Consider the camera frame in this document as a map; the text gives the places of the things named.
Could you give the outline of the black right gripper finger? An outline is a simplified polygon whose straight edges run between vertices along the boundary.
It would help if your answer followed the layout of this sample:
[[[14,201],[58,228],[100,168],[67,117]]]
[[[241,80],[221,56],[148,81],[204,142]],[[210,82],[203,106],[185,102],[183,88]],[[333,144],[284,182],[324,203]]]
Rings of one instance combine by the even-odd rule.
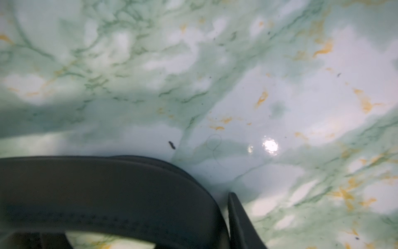
[[[267,249],[257,234],[237,195],[228,195],[230,244],[232,249]]]

